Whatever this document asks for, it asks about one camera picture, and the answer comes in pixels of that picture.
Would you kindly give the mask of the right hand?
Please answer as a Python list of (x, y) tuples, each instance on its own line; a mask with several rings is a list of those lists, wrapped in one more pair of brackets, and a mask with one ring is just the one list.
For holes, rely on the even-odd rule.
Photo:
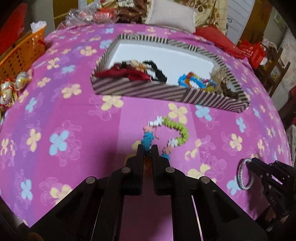
[(271, 206), (267, 209), (267, 214), (265, 216), (265, 221), (271, 222), (276, 219), (276, 213), (274, 212), (273, 208)]

